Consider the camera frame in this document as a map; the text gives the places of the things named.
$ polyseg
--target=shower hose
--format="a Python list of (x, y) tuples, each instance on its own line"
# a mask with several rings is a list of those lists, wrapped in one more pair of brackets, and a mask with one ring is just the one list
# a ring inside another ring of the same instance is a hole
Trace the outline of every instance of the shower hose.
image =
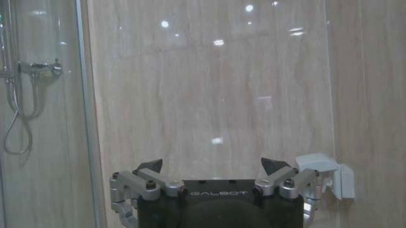
[[(22, 108), (22, 101), (21, 101), (22, 82), (20, 76), (5, 78), (6, 102), (13, 111), (13, 115), (12, 115), (12, 120), (5, 129), (5, 134), (2, 138), (2, 149), (9, 155), (21, 155), (28, 151), (30, 151), (32, 148), (32, 132), (28, 125), (28, 120), (34, 118), (37, 115), (37, 92), (36, 92), (37, 86), (36, 86), (34, 73), (30, 74), (30, 85), (32, 85), (32, 112), (29, 114), (25, 114)], [(6, 141), (17, 119), (20, 119), (22, 128), (25, 129), (28, 142), (26, 142), (26, 146), (21, 149), (21, 151), (12, 151), (6, 145)]]

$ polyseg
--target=glass shower door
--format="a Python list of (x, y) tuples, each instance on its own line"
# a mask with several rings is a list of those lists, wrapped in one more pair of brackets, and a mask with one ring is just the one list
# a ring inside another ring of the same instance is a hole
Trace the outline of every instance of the glass shower door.
[(95, 227), (74, 1), (0, 6), (5, 226)]

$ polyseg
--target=glass panel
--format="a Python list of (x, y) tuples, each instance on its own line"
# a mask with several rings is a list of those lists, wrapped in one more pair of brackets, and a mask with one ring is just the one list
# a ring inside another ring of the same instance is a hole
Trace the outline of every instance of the glass panel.
[(74, 1), (12, 3), (21, 73), (0, 79), (6, 228), (95, 227)]
[(159, 158), (187, 180), (264, 177), (260, 157), (334, 157), (323, 0), (89, 2), (104, 186)]

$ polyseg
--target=wall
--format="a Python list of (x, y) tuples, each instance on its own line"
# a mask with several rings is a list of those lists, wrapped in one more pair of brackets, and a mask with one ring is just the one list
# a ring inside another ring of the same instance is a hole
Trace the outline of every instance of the wall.
[[(141, 162), (163, 158), (176, 178), (255, 178), (261, 156), (334, 156), (323, 0), (88, 3), (108, 227), (109, 176)], [(335, 219), (319, 213), (319, 227)]]
[(406, 2), (330, 0), (335, 145), (355, 171), (342, 227), (406, 227)]
[[(29, 122), (30, 153), (9, 156), (1, 152), (6, 225), (9, 228), (89, 228), (95, 223), (74, 1), (13, 2), (17, 5), (20, 60), (52, 62), (58, 58), (64, 74), (56, 80), (42, 78), (37, 85), (42, 111)], [(1, 80), (1, 136), (12, 117), (4, 87)], [(28, 83), (24, 96), (29, 110)], [(25, 142), (25, 133), (17, 123), (9, 145), (16, 150)]]

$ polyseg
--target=screw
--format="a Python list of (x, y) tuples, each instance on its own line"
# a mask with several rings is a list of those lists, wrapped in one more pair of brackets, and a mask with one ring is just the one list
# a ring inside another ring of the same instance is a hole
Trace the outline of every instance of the screw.
[(169, 183), (169, 185), (172, 185), (172, 186), (176, 186), (179, 184), (179, 181), (177, 180), (173, 180), (171, 183)]
[(145, 188), (147, 188), (147, 190), (155, 189), (156, 188), (155, 181), (152, 181), (152, 180), (147, 181)]
[(261, 179), (261, 180), (260, 180), (260, 183), (261, 183), (261, 184), (268, 184), (268, 180)]
[(294, 187), (294, 180), (291, 178), (286, 179), (283, 185), (288, 188), (292, 188)]
[(119, 172), (113, 173), (113, 179), (116, 180), (119, 178)]

